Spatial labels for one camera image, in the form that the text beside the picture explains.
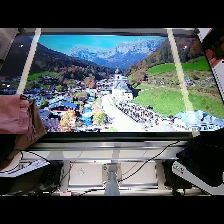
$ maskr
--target blue sky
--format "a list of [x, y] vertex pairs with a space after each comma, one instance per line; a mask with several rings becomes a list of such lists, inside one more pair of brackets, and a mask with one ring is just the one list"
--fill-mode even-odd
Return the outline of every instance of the blue sky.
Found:
[[155, 36], [112, 36], [112, 35], [44, 35], [39, 43], [47, 48], [65, 54], [74, 47], [113, 48], [123, 42], [136, 42], [140, 40], [153, 40], [163, 37]]

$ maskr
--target flat screen monitor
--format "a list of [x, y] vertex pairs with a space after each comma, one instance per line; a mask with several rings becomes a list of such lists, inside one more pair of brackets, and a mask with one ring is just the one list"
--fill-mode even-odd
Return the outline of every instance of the flat screen monitor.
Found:
[[[33, 38], [15, 38], [1, 94], [16, 93]], [[186, 136], [223, 128], [223, 101], [199, 39], [175, 36], [175, 44], [182, 82], [167, 35], [41, 35], [24, 95], [36, 99], [48, 133]]]

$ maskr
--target road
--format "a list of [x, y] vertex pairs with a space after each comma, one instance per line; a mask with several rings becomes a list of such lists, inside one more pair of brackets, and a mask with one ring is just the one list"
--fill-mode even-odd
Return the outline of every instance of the road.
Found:
[[130, 117], [117, 109], [110, 94], [102, 97], [102, 107], [105, 113], [113, 118], [113, 126], [118, 132], [145, 132], [142, 124], [133, 121]]

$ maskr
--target church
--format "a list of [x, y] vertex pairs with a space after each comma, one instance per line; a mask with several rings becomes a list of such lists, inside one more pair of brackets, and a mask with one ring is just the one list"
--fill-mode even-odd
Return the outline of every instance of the church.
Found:
[[133, 100], [132, 91], [127, 84], [128, 84], [128, 77], [119, 74], [119, 70], [117, 68], [114, 75], [112, 96], [120, 101]]

